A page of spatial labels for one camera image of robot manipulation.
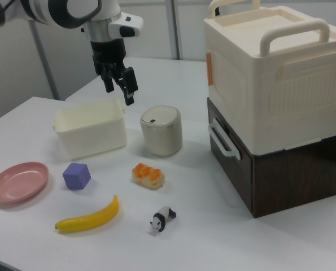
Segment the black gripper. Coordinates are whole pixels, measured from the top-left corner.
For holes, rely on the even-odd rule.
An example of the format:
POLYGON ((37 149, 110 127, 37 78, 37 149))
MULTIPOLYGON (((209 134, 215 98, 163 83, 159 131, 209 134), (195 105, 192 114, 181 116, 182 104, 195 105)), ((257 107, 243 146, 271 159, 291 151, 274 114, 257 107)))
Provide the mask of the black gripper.
POLYGON ((97 75, 104 82, 107 93, 114 91, 112 75, 115 83, 123 92, 125 104, 134 103, 134 92, 138 90, 137 80, 132 67, 125 67, 125 43, 122 38, 107 42, 91 42, 93 62, 97 75))

